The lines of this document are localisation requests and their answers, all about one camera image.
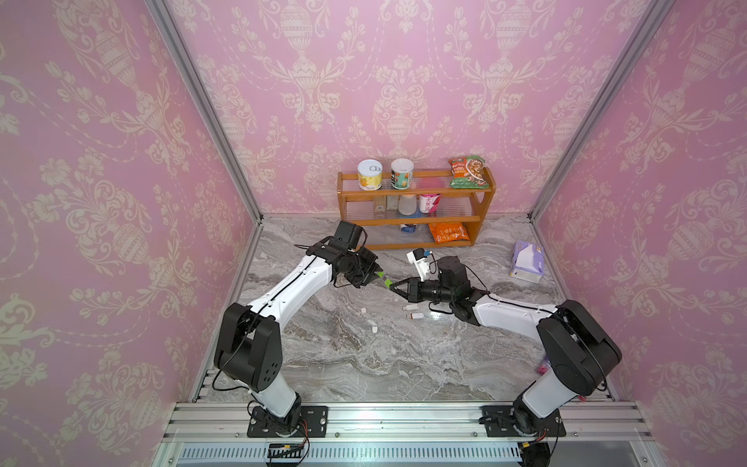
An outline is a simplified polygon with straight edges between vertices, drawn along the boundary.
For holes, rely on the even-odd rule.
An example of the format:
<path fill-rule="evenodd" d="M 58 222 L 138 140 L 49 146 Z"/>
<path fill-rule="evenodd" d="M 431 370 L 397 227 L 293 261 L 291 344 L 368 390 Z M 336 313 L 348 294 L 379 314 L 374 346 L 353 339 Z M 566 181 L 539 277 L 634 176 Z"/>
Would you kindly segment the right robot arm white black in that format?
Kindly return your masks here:
<path fill-rule="evenodd" d="M 472 270 L 455 256 L 430 268 L 418 268 L 418 276 L 385 281 L 386 287 L 412 304 L 445 304 L 449 313 L 478 327 L 515 333 L 542 344 L 550 369 L 513 402 L 509 419 L 517 432 L 532 436 L 577 397 L 592 395 L 607 385 L 607 377 L 622 362 L 613 339 L 579 302 L 532 305 L 503 299 L 470 282 Z"/>

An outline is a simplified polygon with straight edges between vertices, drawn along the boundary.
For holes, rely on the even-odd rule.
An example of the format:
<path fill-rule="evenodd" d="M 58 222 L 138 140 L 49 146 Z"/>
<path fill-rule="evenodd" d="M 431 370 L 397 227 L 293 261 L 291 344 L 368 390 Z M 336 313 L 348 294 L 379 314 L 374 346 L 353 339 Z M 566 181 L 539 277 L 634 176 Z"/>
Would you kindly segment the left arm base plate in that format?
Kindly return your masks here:
<path fill-rule="evenodd" d="M 285 418 L 274 416 L 261 406 L 252 406 L 248 414 L 248 438 L 325 438 L 327 434 L 328 406 L 301 405 Z"/>

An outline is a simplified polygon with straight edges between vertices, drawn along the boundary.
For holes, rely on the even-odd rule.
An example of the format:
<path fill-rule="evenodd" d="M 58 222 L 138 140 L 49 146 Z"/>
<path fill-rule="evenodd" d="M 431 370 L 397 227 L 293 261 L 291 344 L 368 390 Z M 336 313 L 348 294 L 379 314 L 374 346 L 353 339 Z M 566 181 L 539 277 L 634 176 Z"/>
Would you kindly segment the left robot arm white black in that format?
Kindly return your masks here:
<path fill-rule="evenodd" d="M 284 328 L 316 292 L 343 276 L 361 288 L 377 278 L 377 255 L 366 247 L 365 230 L 348 221 L 336 233 L 311 245 L 276 286 L 248 305 L 224 312 L 213 362 L 219 372 L 249 391 L 255 412 L 270 432 L 294 434 L 302 422 L 302 397 L 282 376 Z"/>

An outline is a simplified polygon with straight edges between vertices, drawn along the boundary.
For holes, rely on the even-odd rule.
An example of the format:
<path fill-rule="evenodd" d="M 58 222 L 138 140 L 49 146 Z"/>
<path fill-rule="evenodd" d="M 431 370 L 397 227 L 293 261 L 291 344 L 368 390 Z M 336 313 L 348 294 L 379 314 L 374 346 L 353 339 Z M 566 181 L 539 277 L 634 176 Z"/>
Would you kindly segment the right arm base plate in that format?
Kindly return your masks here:
<path fill-rule="evenodd" d="M 538 418 L 530 410 L 508 405 L 487 405 L 480 408 L 479 424 L 490 438 L 565 437 L 567 432 L 559 410 L 546 418 Z"/>

